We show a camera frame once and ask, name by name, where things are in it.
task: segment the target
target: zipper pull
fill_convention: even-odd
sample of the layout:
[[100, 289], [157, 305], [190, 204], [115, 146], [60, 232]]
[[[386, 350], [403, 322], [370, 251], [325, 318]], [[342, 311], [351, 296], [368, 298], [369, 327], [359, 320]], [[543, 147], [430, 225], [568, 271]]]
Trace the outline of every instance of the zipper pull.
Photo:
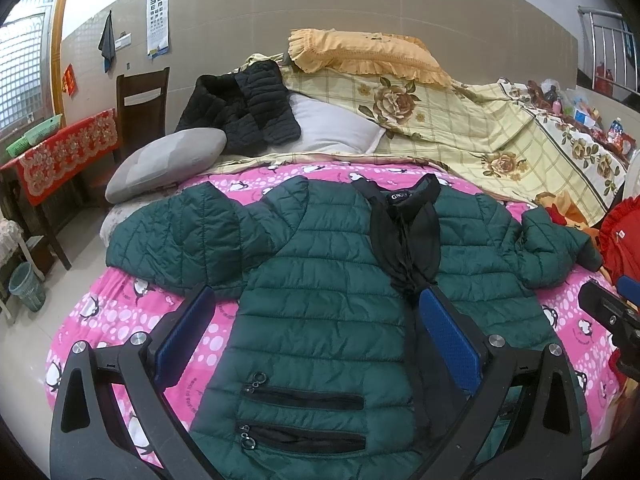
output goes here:
[[238, 430], [242, 431], [240, 433], [240, 438], [242, 439], [241, 444], [245, 449], [255, 449], [255, 440], [249, 436], [249, 428], [246, 424], [238, 427]]
[[258, 386], [267, 382], [267, 379], [268, 377], [266, 373], [256, 372], [252, 377], [252, 382], [249, 384], [246, 384], [243, 390], [246, 391], [248, 394], [252, 394]]

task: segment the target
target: wooden chair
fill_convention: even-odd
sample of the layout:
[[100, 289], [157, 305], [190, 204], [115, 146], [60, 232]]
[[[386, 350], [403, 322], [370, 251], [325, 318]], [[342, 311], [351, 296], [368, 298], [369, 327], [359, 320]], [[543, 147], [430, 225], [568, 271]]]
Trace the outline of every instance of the wooden chair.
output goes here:
[[[95, 192], [95, 196], [100, 197], [102, 206], [111, 206], [104, 199], [104, 192], [122, 161], [148, 143], [164, 137], [168, 85], [169, 67], [158, 72], [131, 76], [119, 75], [116, 79], [116, 126], [120, 147], [113, 151], [115, 166], [87, 183], [89, 189]], [[125, 104], [126, 98], [158, 89], [160, 94], [150, 100]]]

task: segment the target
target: clothing label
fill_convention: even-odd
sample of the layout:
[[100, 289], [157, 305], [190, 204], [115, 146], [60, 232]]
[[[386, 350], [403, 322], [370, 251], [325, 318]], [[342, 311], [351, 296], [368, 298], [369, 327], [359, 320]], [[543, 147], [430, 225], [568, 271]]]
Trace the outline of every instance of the clothing label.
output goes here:
[[395, 204], [398, 202], [402, 202], [402, 200], [406, 200], [411, 196], [411, 192], [407, 190], [395, 191], [391, 195], [389, 195], [389, 203]]
[[146, 54], [160, 56], [169, 49], [169, 0], [146, 0]]

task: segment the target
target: tiled floor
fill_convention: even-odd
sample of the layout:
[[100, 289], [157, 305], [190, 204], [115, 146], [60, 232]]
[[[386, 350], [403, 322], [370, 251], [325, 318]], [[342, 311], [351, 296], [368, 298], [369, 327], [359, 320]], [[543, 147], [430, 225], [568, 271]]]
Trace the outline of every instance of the tiled floor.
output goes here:
[[25, 452], [48, 475], [51, 409], [44, 391], [44, 362], [51, 338], [91, 283], [104, 271], [98, 236], [102, 213], [82, 211], [59, 234], [73, 267], [56, 261], [47, 275], [47, 301], [37, 314], [11, 298], [17, 319], [0, 316], [0, 413]]

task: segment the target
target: zipper pocket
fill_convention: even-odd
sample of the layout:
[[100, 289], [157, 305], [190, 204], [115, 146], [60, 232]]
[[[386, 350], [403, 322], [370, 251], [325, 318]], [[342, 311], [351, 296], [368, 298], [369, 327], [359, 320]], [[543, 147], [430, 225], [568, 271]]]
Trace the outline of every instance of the zipper pocket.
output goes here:
[[267, 375], [256, 372], [252, 382], [242, 387], [242, 394], [258, 402], [292, 408], [319, 408], [322, 410], [363, 410], [364, 397], [355, 394], [315, 393], [290, 388], [267, 386]]
[[356, 433], [299, 430], [261, 422], [240, 422], [238, 431], [245, 450], [264, 444], [290, 453], [339, 454], [362, 451], [367, 443]]

